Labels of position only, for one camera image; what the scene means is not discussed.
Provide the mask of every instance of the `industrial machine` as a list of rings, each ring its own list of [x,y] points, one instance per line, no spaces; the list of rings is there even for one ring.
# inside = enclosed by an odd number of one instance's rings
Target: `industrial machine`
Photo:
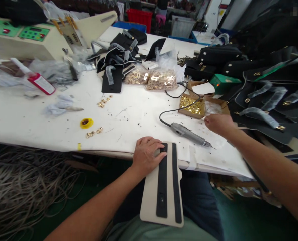
[[[0,57],[62,60],[73,54],[72,46],[90,47],[115,22],[115,11],[72,22],[67,20],[34,26],[14,26],[0,18]]]

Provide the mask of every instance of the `gold clasp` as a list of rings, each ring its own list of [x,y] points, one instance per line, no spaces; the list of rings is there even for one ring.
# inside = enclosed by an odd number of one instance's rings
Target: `gold clasp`
[[[290,104],[291,104],[290,101],[285,101],[285,102],[283,103],[283,105],[290,105]]]
[[[281,130],[281,131],[285,130],[285,127],[284,126],[277,126],[276,128],[279,129],[279,130]]]

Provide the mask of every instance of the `pants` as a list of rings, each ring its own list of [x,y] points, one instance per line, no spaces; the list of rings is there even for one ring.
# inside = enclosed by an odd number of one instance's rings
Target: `pants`
[[[113,218],[113,224],[129,221],[140,214],[143,179],[126,197]],[[190,218],[217,240],[224,240],[224,231],[217,202],[207,173],[182,170],[180,181],[184,216]]]

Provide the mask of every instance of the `cardboard box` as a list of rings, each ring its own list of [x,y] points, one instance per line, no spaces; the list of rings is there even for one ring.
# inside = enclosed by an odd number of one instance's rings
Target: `cardboard box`
[[[220,105],[222,108],[222,113],[230,115],[230,111],[228,109],[228,105],[226,101],[205,96],[203,98],[203,101],[201,102],[201,110],[202,110],[203,116],[206,115],[206,104],[205,104],[206,101]]]
[[[190,89],[190,90],[193,90],[192,88],[196,85],[201,85],[201,84],[205,84],[207,82],[205,81],[188,81],[188,84],[187,84],[187,88]],[[194,94],[192,91],[189,90],[189,95],[190,96],[193,96],[193,97],[198,97],[198,95]],[[214,97],[215,96],[215,93],[210,93],[210,94],[205,94],[205,95],[202,95],[200,94],[201,97],[204,97],[204,96],[210,96],[210,97]]]
[[[197,99],[199,99],[199,96],[190,96],[190,95],[187,95],[187,94],[182,94],[182,96],[181,97],[187,97],[187,98],[190,98],[190,99],[194,99],[194,100],[197,100]],[[200,103],[202,103],[204,100],[203,100],[203,98],[201,98],[200,100],[199,100],[199,102]],[[179,110],[178,111],[180,114],[184,114],[184,115],[187,115],[187,116],[190,116],[190,117],[194,117],[194,118],[196,118],[196,119],[202,119],[203,117],[204,117],[204,115],[199,115],[199,114],[195,114],[195,113],[192,113],[192,112],[190,112],[190,111],[188,111],[188,110],[185,110],[185,109],[181,109],[181,110]]]
[[[196,96],[190,96],[190,95],[187,95],[187,94],[182,94],[182,96],[190,98],[190,99],[194,99],[194,100],[198,100],[198,98],[199,98],[197,95]],[[199,102],[201,103],[201,114],[192,113],[192,112],[190,112],[188,110],[185,110],[185,109],[181,109],[178,112],[180,114],[184,114],[184,115],[196,118],[196,119],[202,119],[206,116],[206,104],[205,104],[206,101],[220,105],[221,108],[222,108],[222,113],[230,115],[230,112],[229,112],[228,105],[227,105],[226,101],[220,100],[220,99],[214,99],[211,96],[206,96],[206,95],[199,100]]]

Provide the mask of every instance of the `bundle of cords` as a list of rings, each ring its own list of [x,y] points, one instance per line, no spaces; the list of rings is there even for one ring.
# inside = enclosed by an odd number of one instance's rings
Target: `bundle of cords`
[[[0,151],[0,240],[31,231],[44,217],[58,214],[81,172],[65,164],[66,154],[48,150],[6,147]],[[49,214],[54,203],[61,210]]]

